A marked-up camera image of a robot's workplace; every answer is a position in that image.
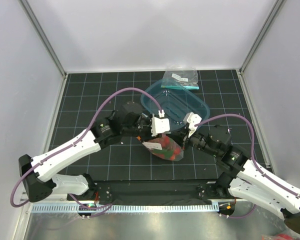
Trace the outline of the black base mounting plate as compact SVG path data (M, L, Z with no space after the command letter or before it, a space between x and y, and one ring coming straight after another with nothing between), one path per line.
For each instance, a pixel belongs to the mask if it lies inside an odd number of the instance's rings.
M213 179L102 180L95 182L94 192L76 199L92 201L96 195L101 204L117 206L191 206L234 199Z

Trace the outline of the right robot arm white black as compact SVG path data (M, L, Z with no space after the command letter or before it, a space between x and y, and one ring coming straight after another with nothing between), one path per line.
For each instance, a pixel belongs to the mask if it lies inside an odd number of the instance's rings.
M214 185L220 198L231 195L247 200L273 213L300 235L300 188L254 162L244 148L232 145L227 128L215 125L205 132L182 127L171 136L180 146L192 147L215 158L222 169Z

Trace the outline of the black grid mat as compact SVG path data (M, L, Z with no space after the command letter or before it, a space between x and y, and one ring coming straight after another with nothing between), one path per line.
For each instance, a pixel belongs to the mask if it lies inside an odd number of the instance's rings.
M50 149L81 133L95 112L103 118L122 103L141 99L136 91L110 98L112 93L131 87L145 90L163 75L162 71L70 74L57 108ZM234 69L199 70L198 86L194 94L208 105L211 116L227 113L246 119L251 117ZM216 179L221 172L212 156L197 149L187 149L180 161L162 160L135 137L124 137L119 143L85 156L60 171L62 175L87 173L96 181Z

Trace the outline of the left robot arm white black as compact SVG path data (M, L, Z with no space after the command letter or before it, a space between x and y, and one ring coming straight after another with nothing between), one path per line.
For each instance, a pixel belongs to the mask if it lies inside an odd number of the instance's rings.
M24 186L30 203L42 201L57 192L91 200L96 195L96 187L89 174L63 175L59 172L88 155L119 143L123 137L151 139L169 129L163 109L157 114L143 116L140 104L125 103L106 117L94 117L86 129L62 145L34 157L22 155L18 159L18 183Z

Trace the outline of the teal plastic tray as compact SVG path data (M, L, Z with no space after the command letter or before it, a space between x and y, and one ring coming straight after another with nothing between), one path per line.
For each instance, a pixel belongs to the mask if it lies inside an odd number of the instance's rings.
M208 105L171 78L158 80L145 91L164 110L165 117L169 119L171 131L178 130L184 126L183 120L187 113L193 112L199 115L202 120L210 117Z

